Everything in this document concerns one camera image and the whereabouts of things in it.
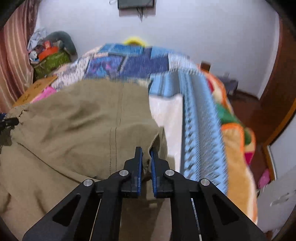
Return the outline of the white crumpled cloth pile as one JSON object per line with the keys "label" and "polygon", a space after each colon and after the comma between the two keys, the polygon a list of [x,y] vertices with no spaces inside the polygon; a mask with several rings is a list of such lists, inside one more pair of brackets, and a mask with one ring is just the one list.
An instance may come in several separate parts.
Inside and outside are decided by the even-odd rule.
{"label": "white crumpled cloth pile", "polygon": [[38,42],[43,40],[47,36],[47,30],[45,28],[39,28],[37,29],[30,37],[28,46],[27,46],[27,51],[30,52],[32,51],[37,45]]}

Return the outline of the patchwork patterned bed quilt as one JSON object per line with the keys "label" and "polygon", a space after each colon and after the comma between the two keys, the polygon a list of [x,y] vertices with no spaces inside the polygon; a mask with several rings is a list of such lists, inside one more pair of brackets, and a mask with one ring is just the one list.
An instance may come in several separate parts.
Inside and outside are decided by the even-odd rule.
{"label": "patchwork patterned bed quilt", "polygon": [[191,180],[207,178],[228,192],[221,121],[205,75],[184,54],[156,47],[105,44],[56,71],[55,90],[106,77],[148,88],[152,117],[163,126],[168,157]]}

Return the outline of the small black wall monitor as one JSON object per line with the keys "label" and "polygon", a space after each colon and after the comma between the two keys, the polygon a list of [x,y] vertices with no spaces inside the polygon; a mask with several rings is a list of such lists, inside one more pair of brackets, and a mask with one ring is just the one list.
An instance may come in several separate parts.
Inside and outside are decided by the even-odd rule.
{"label": "small black wall monitor", "polygon": [[118,9],[153,8],[155,0],[118,0]]}

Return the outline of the grey backpack on floor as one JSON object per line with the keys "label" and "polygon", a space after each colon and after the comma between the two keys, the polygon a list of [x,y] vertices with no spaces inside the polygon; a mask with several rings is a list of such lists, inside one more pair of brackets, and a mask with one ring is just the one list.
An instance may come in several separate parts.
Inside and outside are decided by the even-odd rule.
{"label": "grey backpack on floor", "polygon": [[229,75],[218,76],[218,79],[224,84],[226,94],[234,95],[238,88],[238,81],[234,78],[230,78]]}

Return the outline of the striped pink window curtain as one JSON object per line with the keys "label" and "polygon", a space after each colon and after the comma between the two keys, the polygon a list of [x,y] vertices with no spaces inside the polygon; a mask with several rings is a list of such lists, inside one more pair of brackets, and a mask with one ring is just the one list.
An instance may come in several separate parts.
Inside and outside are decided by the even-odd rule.
{"label": "striped pink window curtain", "polygon": [[1,112],[7,113],[33,83],[27,45],[40,1],[24,1],[1,29]]}

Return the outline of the orange fleece blanket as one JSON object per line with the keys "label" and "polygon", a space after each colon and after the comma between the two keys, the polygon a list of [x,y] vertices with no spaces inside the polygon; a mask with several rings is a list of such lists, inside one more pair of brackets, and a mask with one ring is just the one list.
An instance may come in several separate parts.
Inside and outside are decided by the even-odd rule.
{"label": "orange fleece blanket", "polygon": [[203,70],[201,65],[198,65],[198,69],[208,81],[221,121],[220,129],[228,169],[227,197],[257,224],[256,184],[249,167],[256,149],[255,134],[235,116],[221,80],[209,71]]}

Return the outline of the wooden lap desk board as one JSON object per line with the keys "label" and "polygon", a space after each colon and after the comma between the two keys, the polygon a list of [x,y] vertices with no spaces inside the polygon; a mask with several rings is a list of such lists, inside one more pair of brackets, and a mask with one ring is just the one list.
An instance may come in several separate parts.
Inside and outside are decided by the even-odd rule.
{"label": "wooden lap desk board", "polygon": [[36,80],[24,94],[12,105],[12,107],[20,106],[26,103],[30,103],[36,96],[38,96],[46,87],[51,85],[53,81],[58,78],[57,75],[53,75],[47,78]]}

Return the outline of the orange box in basket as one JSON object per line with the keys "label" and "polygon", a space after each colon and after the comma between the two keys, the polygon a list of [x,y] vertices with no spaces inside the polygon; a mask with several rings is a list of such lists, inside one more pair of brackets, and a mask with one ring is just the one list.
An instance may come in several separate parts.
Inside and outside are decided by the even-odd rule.
{"label": "orange box in basket", "polygon": [[59,48],[57,46],[53,46],[51,48],[45,49],[43,52],[41,52],[38,57],[39,57],[39,61],[44,60],[45,58],[47,58],[48,56],[55,54],[59,51]]}

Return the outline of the olive khaki pants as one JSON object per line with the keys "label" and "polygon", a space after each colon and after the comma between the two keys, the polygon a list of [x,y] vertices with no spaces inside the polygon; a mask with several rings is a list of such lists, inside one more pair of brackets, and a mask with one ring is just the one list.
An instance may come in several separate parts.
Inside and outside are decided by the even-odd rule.
{"label": "olive khaki pants", "polygon": [[21,240],[26,231],[85,179],[104,180],[143,151],[140,207],[128,200],[121,240],[149,239],[151,156],[167,157],[163,127],[152,118],[148,88],[136,83],[82,80],[38,102],[11,110],[19,124],[1,147],[1,218]]}

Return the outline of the yellow curved foam pillow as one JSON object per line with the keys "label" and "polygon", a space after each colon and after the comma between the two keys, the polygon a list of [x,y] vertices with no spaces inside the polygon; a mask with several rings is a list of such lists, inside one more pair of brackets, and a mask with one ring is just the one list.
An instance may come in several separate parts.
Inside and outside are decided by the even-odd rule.
{"label": "yellow curved foam pillow", "polygon": [[136,36],[132,36],[132,37],[127,38],[123,42],[123,44],[130,45],[130,46],[142,46],[142,47],[147,46],[147,43],[144,40],[142,40],[141,38],[136,37]]}

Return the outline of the pink folded garment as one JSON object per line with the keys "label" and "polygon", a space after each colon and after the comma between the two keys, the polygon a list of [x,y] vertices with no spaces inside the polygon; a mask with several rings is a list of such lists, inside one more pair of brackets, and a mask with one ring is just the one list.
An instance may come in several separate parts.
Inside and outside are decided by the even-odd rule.
{"label": "pink folded garment", "polygon": [[42,99],[45,99],[49,96],[51,96],[52,94],[55,94],[57,91],[51,87],[51,86],[47,86],[41,93],[39,93],[32,101],[31,103],[40,101]]}

